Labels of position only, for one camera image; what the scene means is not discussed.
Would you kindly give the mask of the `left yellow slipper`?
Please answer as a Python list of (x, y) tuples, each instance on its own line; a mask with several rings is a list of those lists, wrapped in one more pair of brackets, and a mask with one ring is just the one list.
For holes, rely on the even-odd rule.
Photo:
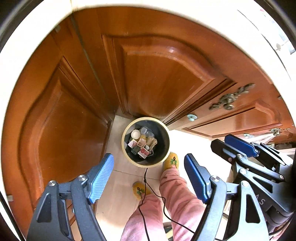
[(142, 200), (145, 195), (151, 194), (150, 189), (142, 182), (135, 182), (132, 185), (133, 194), (138, 201)]

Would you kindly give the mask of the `yellow slipper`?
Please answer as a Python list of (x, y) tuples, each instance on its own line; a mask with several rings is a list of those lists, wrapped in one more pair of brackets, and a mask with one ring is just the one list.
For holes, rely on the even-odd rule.
[(132, 185), (133, 194), (138, 201), (142, 200), (145, 195), (151, 194), (150, 189), (142, 182), (135, 182)]
[(178, 169), (179, 168), (179, 159), (177, 154), (170, 152), (168, 157), (163, 162), (163, 171), (167, 169)]

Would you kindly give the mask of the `right yellow slipper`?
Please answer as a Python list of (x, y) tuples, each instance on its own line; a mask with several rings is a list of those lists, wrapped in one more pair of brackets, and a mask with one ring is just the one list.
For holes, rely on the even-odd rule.
[(179, 168), (179, 159), (177, 154), (170, 152), (168, 157), (163, 162), (163, 171), (167, 169), (178, 169)]

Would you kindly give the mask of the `round cream trash bin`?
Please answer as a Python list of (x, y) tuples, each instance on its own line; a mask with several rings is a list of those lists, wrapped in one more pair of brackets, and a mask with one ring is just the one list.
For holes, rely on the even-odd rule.
[[(140, 130), (146, 126), (152, 130), (158, 143), (151, 152), (147, 150), (147, 139), (140, 138), (138, 141), (131, 137), (133, 130)], [(135, 166), (151, 168), (159, 165), (170, 153), (170, 137), (168, 128), (156, 118), (138, 118), (132, 121), (125, 129), (121, 138), (121, 147), (125, 157)]]

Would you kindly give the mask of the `pink trousers legs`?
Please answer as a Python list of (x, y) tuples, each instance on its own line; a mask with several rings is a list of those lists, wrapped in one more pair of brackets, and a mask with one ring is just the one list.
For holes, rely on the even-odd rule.
[(163, 207), (171, 219), (184, 225), (172, 224), (174, 240), (191, 240), (196, 231), (205, 207), (187, 187), (178, 169), (163, 171), (159, 191), (166, 200), (149, 194), (140, 201), (137, 209), (127, 221), (121, 240), (167, 240), (163, 227)]

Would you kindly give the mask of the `orange white cake cup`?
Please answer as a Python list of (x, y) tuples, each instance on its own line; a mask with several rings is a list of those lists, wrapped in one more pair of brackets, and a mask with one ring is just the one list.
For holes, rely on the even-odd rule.
[(135, 129), (131, 132), (131, 137), (136, 141), (138, 141), (140, 139), (140, 136), (141, 136), (141, 133), (139, 130)]

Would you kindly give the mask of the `wooden cabinet door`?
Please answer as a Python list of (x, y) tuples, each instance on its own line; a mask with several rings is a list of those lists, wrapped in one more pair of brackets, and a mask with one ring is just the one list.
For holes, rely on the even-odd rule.
[(102, 37), (121, 113), (171, 125), (235, 83), (196, 49), (164, 37)]

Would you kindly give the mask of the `beige loofah sponge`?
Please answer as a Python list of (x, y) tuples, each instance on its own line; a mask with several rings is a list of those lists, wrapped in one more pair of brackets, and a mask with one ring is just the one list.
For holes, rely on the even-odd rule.
[(148, 137), (146, 142), (147, 150), (151, 152), (157, 143), (158, 141), (155, 137)]

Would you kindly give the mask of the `clear plastic food tray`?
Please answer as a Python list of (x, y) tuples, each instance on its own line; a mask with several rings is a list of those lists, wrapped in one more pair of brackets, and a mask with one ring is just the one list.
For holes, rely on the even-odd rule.
[(143, 139), (154, 138), (154, 133), (150, 128), (146, 126), (142, 126), (139, 131), (140, 131), (140, 138), (143, 138)]

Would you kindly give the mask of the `pale blue cabinet knob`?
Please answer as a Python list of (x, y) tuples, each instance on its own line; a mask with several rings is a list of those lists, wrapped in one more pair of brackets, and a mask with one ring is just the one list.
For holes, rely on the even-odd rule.
[(189, 121), (195, 121), (198, 117), (195, 114), (188, 114), (187, 118)]

